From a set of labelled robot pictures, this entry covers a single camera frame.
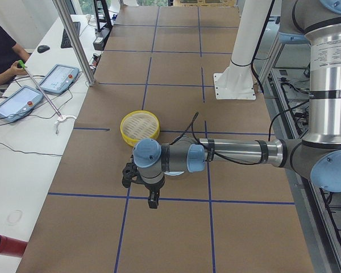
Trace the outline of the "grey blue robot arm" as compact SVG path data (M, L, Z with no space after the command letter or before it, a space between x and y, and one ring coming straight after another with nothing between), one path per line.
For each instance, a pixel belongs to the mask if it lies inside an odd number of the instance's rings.
M290 169L321 189L341 192L341 1L283 1L280 31L311 45L309 129L301 139L143 139L123 170L123 186L144 185L155 209L167 172L200 172L207 162L225 160Z

